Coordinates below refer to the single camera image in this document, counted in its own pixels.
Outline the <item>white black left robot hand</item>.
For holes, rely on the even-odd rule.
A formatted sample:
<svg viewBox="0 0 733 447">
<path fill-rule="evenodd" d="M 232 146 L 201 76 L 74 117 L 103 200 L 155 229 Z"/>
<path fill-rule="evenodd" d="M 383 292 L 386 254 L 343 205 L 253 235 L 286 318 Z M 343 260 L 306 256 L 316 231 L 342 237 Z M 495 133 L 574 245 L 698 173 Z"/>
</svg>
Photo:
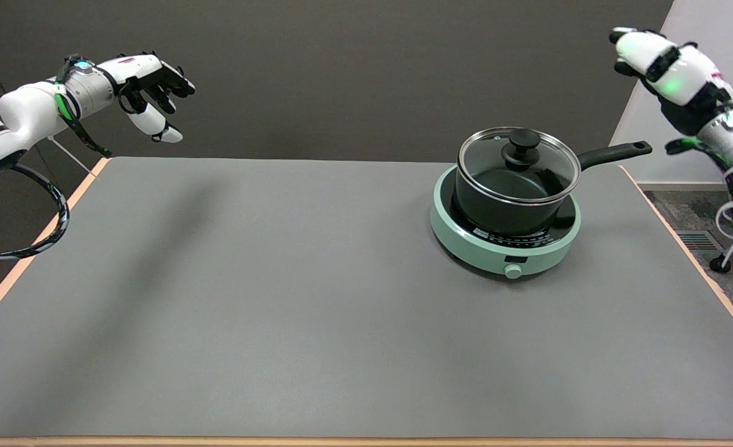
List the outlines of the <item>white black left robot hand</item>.
<svg viewBox="0 0 733 447">
<path fill-rule="evenodd" d="M 116 63 L 122 81 L 117 99 L 132 124 L 152 142 L 181 142 L 184 135 L 165 114 L 175 114 L 173 96 L 192 96 L 195 84 L 180 67 L 169 65 L 154 53 L 122 57 Z"/>
</svg>

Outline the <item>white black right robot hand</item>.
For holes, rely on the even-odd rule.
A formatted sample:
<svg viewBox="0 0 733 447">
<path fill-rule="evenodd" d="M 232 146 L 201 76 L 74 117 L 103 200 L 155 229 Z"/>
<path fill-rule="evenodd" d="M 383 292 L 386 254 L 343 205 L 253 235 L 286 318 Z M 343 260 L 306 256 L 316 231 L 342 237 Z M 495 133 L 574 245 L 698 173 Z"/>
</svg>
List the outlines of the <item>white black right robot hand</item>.
<svg viewBox="0 0 733 447">
<path fill-rule="evenodd" d="M 637 78 L 682 135 L 697 136 L 733 104 L 733 88 L 697 43 L 675 43 L 653 29 L 631 27 L 613 28 L 609 42 L 617 53 L 614 71 Z"/>
</svg>

